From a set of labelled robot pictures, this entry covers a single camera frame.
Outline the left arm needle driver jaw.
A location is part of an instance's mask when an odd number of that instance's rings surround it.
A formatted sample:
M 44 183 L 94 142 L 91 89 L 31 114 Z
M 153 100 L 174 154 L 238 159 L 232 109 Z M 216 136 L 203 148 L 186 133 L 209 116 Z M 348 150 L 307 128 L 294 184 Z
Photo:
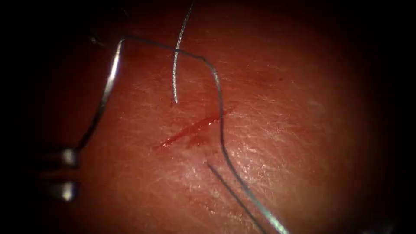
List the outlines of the left arm needle driver jaw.
M 74 181 L 41 181 L 39 194 L 61 202 L 72 202 L 78 196 L 78 184 Z
M 78 164 L 76 148 L 61 148 L 42 152 L 36 156 L 36 165 L 40 168 L 76 168 Z

